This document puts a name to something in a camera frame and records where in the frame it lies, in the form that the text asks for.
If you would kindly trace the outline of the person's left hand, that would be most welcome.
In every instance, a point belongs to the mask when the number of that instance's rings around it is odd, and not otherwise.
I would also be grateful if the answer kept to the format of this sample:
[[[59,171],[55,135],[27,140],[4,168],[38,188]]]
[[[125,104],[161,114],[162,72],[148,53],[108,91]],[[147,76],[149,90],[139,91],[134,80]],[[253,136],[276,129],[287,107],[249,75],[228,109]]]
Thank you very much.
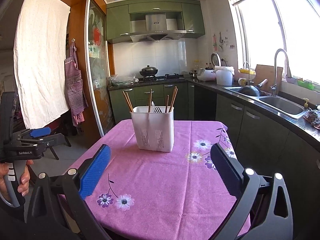
[[[29,165],[33,165],[33,160],[27,160],[24,173],[21,176],[21,183],[18,186],[17,191],[25,197],[29,193],[29,181],[30,181],[30,173],[28,170]],[[8,193],[7,186],[5,184],[4,176],[9,172],[9,166],[6,163],[0,164],[0,174],[1,174],[1,194],[8,201],[11,202],[11,198]]]

